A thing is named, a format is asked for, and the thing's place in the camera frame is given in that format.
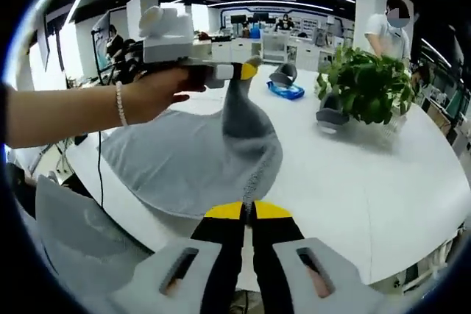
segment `potted plant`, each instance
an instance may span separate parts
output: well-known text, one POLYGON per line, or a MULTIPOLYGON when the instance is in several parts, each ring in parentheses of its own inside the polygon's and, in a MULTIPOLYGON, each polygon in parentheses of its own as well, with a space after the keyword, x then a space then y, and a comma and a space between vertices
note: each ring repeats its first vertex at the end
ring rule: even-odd
POLYGON ((405 115, 414 100, 399 60, 360 49, 338 47, 332 66, 319 73, 317 84, 321 101, 328 93, 334 95, 342 114, 366 124, 389 124, 394 115, 405 115))

